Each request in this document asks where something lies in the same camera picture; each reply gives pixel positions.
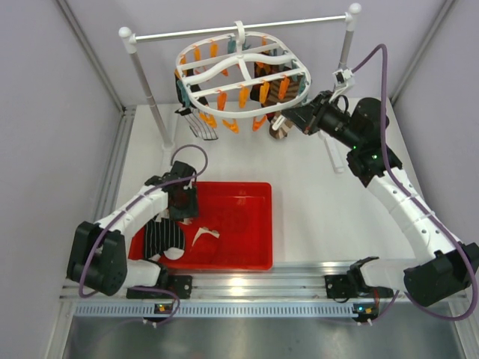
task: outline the striped cloth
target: striped cloth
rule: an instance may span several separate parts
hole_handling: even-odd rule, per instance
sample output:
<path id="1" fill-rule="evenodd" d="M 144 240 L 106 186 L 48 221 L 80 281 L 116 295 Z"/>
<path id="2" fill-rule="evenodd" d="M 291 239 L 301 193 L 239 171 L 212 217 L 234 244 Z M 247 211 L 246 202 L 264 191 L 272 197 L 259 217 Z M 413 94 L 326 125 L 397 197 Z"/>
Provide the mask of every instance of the striped cloth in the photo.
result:
<path id="1" fill-rule="evenodd" d="M 149 220 L 144 227 L 144 258 L 151 258 L 156 254 L 162 257 L 170 248 L 185 250 L 183 230 L 167 218 L 162 218 L 161 222 L 157 222 L 156 218 Z"/>

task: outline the white table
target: white table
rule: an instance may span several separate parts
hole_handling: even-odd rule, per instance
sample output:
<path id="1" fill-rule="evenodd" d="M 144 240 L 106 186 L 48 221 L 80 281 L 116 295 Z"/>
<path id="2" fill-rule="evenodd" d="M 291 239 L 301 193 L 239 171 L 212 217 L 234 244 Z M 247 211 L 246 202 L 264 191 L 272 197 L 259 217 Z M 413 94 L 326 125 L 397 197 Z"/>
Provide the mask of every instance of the white table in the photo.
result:
<path id="1" fill-rule="evenodd" d="M 350 108 L 358 99 L 350 100 Z M 413 258 L 412 249 L 381 203 L 347 167 L 348 149 L 338 143 L 345 171 L 336 174 L 323 140 L 292 129 L 277 141 L 268 134 L 267 123 L 257 132 L 251 120 L 238 120 L 238 135 L 219 120 L 219 140 L 202 141 L 188 123 L 177 117 L 178 104 L 159 105 L 176 147 L 199 144 L 210 165 L 200 181 L 268 182 L 272 186 L 273 258 L 275 266 L 305 263 L 356 261 L 369 256 Z M 419 188 L 396 117 L 388 102 L 388 145 L 398 155 Z M 169 169 L 171 153 L 162 140 L 146 105 L 137 107 L 118 192 L 117 206 L 129 200 L 153 175 Z M 203 167 L 195 149 L 182 151 L 177 159 Z"/>

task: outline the red tray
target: red tray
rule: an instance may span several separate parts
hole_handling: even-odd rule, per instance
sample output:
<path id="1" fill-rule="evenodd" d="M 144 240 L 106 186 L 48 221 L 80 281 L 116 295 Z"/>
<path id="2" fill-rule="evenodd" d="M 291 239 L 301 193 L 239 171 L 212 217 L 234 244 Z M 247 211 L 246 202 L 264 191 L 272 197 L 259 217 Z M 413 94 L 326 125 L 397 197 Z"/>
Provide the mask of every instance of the red tray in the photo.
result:
<path id="1" fill-rule="evenodd" d="M 178 260 L 160 258 L 176 269 L 250 269 L 272 267 L 271 185 L 261 182 L 197 182 L 200 216 L 190 225 L 178 223 L 186 236 Z M 201 235 L 200 227 L 217 230 L 219 238 Z M 140 259 L 143 240 L 132 240 L 129 258 Z"/>

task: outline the metal grate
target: metal grate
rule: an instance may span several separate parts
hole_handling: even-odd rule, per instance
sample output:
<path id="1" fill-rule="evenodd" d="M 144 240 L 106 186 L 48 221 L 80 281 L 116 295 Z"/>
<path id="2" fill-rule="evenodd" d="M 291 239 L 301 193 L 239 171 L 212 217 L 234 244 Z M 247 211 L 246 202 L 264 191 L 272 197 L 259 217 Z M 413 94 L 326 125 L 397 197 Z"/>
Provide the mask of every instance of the metal grate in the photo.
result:
<path id="1" fill-rule="evenodd" d="M 165 317 L 168 314 L 156 314 L 154 303 L 79 303 L 75 316 L 103 317 Z M 353 304 L 336 303 L 185 303 L 177 317 L 183 318 L 351 318 Z"/>

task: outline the robotic arm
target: robotic arm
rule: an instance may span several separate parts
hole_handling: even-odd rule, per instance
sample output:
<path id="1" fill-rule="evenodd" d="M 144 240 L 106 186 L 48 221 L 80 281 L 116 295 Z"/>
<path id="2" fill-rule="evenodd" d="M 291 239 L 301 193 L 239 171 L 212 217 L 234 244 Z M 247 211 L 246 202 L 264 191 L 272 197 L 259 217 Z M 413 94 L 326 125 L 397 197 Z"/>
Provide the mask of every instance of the robotic arm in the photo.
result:
<path id="1" fill-rule="evenodd" d="M 381 102 L 373 98 L 361 99 L 350 114 L 347 109 L 342 111 L 338 107 L 340 99 L 346 104 L 348 100 L 337 93 L 323 91 L 307 105 L 283 110 L 281 114 L 306 135 L 322 130 L 351 149 L 347 154 L 350 170 L 389 211 L 415 254 L 413 260 L 377 257 L 359 260 L 347 273 L 352 290 L 357 295 L 364 295 L 375 287 L 384 286 L 408 292 L 420 305 L 427 307 L 470 286 L 471 278 L 463 259 L 446 235 L 430 221 L 428 217 L 434 213 L 413 188 L 401 161 L 389 148 L 387 160 L 392 173 L 408 188 L 410 196 L 400 190 L 385 168 L 379 123 Z M 413 199 L 429 213 L 424 214 Z M 476 272 L 479 247 L 456 240 Z"/>
<path id="2" fill-rule="evenodd" d="M 87 267 L 83 284 L 105 295 L 133 286 L 163 288 L 168 278 L 166 268 L 149 259 L 128 260 L 129 248 L 133 236 L 166 210 L 174 221 L 198 217 L 196 187 L 188 187 L 195 173 L 193 167 L 176 161 L 170 172 L 151 177 L 131 200 L 111 215 L 95 224 L 81 223 L 75 232 L 67 277 L 81 283 Z M 88 266 L 88 256 L 105 230 Z"/>

